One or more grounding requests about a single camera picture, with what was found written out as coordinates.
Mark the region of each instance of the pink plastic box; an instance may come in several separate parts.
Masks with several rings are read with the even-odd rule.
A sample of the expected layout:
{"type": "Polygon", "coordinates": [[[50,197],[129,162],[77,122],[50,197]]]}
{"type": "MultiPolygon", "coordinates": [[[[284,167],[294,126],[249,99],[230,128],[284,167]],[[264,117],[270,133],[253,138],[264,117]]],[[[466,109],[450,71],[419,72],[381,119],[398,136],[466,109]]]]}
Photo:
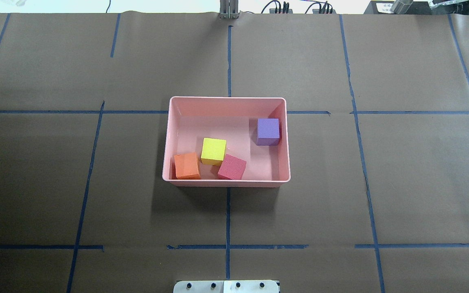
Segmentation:
{"type": "Polygon", "coordinates": [[[174,96],[169,101],[162,178],[177,186],[279,187],[291,179],[284,98],[174,96]],[[258,118],[280,119],[280,143],[256,145],[258,118]],[[175,177],[173,156],[202,151],[204,137],[227,140],[226,154],[247,161],[242,180],[221,180],[200,164],[200,180],[175,177]]]}

